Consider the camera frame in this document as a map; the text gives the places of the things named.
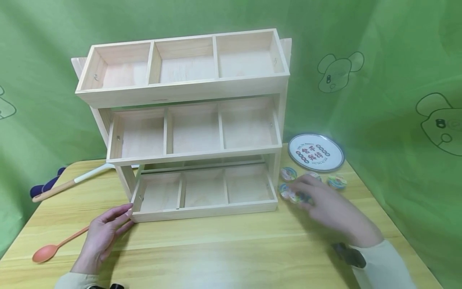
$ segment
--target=cartoon bear drawing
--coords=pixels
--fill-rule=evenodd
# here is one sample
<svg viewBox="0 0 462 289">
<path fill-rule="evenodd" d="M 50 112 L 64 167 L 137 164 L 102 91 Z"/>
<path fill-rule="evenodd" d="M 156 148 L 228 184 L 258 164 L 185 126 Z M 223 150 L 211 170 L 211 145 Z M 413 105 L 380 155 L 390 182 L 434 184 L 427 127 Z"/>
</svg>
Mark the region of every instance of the cartoon bear drawing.
<svg viewBox="0 0 462 289">
<path fill-rule="evenodd" d="M 422 98 L 416 106 L 419 114 L 428 117 L 421 127 L 438 148 L 462 156 L 462 108 L 453 108 L 440 93 Z"/>
<path fill-rule="evenodd" d="M 339 91 L 347 86 L 350 72 L 359 71 L 363 65 L 364 55 L 359 51 L 340 59 L 327 54 L 318 64 L 319 73 L 324 74 L 319 82 L 319 90 L 326 93 Z"/>
<path fill-rule="evenodd" d="M 0 86 L 0 96 L 2 96 L 3 94 L 5 94 L 5 91 L 3 90 L 3 87 Z M 16 108 L 12 104 L 0 97 L 0 120 L 10 117 L 15 113 Z"/>
</svg>

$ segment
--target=tin lid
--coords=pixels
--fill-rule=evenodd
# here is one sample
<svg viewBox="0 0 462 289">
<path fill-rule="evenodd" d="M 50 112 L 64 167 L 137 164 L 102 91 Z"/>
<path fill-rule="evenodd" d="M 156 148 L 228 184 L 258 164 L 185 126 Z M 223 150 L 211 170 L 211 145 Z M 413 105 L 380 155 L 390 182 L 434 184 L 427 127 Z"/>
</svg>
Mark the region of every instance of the tin lid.
<svg viewBox="0 0 462 289">
<path fill-rule="evenodd" d="M 340 147 L 322 135 L 298 135 L 289 142 L 288 149 L 295 163 L 318 172 L 333 171 L 345 160 Z"/>
</svg>

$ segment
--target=colorful round container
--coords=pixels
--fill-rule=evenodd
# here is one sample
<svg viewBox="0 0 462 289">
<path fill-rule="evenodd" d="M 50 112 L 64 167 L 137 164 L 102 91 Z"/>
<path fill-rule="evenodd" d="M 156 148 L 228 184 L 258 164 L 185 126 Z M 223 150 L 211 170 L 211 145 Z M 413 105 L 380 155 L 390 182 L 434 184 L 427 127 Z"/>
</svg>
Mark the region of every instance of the colorful round container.
<svg viewBox="0 0 462 289">
<path fill-rule="evenodd" d="M 336 170 L 345 161 L 340 147 L 322 135 L 298 135 L 289 142 L 288 150 L 298 165 L 318 172 Z"/>
<path fill-rule="evenodd" d="M 347 180 L 341 175 L 331 175 L 327 177 L 327 184 L 335 190 L 342 190 L 347 187 Z"/>
<path fill-rule="evenodd" d="M 297 178 L 297 172 L 288 166 L 283 167 L 279 174 L 281 175 L 281 178 L 286 182 L 291 182 Z"/>
<path fill-rule="evenodd" d="M 311 199 L 310 196 L 304 194 L 304 193 L 295 193 L 291 189 L 287 187 L 287 184 L 281 184 L 279 186 L 279 193 L 281 194 L 281 197 L 285 200 L 291 201 L 291 203 L 297 204 L 300 202 L 306 202 L 308 203 L 309 200 Z"/>
<path fill-rule="evenodd" d="M 321 176 L 316 172 L 306 172 L 305 175 L 310 175 L 310 176 L 312 176 L 312 177 L 314 177 L 314 178 L 316 178 L 316 179 L 318 179 L 318 180 L 320 180 L 322 182 Z"/>
</svg>

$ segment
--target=wooden shelf organizer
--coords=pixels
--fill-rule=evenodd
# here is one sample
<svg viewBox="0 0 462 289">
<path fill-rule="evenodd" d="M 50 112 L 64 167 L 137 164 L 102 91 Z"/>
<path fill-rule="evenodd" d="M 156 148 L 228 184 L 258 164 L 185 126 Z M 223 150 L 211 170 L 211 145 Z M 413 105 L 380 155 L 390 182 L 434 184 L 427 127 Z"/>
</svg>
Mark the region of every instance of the wooden shelf organizer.
<svg viewBox="0 0 462 289">
<path fill-rule="evenodd" d="M 265 29 L 93 45 L 73 59 L 135 222 L 277 208 L 291 46 Z"/>
<path fill-rule="evenodd" d="M 114 112 L 107 162 L 198 160 L 281 147 L 272 98 L 225 100 Z"/>
</svg>

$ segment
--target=wristwatch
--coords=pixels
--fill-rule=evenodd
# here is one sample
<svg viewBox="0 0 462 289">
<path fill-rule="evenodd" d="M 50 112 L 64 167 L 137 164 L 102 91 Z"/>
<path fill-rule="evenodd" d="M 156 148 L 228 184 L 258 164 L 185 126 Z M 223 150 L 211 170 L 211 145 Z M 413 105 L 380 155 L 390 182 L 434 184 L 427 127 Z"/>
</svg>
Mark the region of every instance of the wristwatch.
<svg viewBox="0 0 462 289">
<path fill-rule="evenodd" d="M 339 256 L 340 260 L 344 260 L 348 265 L 361 269 L 366 267 L 366 260 L 360 251 L 347 247 L 345 243 L 336 243 L 331 246 Z"/>
</svg>

